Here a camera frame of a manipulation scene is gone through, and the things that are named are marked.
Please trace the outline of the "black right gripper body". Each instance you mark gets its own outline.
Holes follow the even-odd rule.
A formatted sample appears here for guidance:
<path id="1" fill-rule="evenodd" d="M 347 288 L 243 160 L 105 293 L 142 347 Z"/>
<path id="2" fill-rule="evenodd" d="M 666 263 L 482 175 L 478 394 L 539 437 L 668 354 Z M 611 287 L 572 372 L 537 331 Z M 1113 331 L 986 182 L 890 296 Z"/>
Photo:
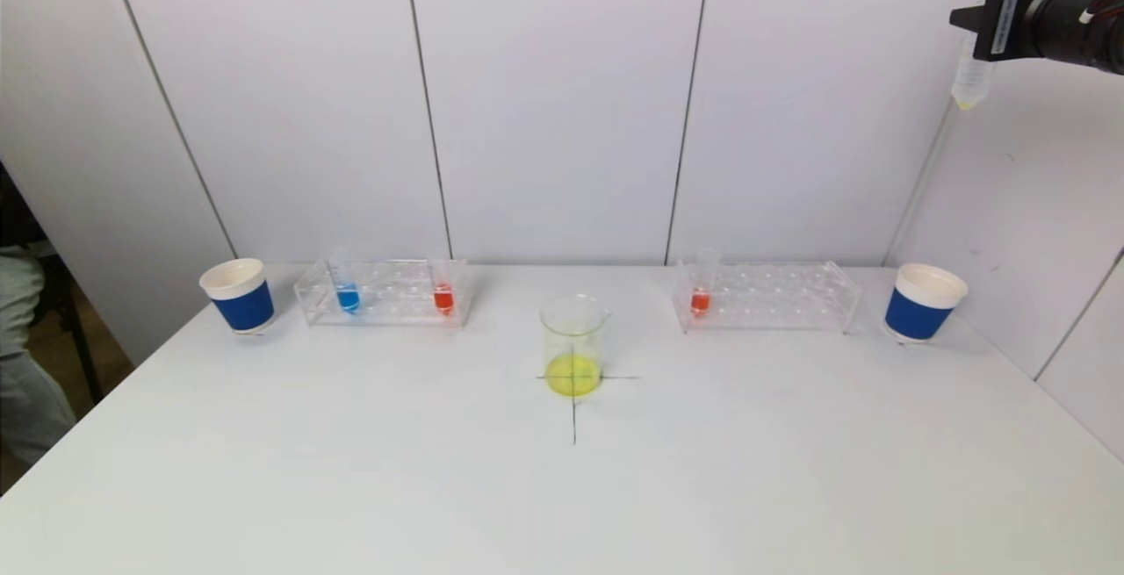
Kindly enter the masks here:
<path id="1" fill-rule="evenodd" d="M 1084 58 L 1080 16 L 1093 0 L 984 0 L 973 58 L 987 62 Z"/>

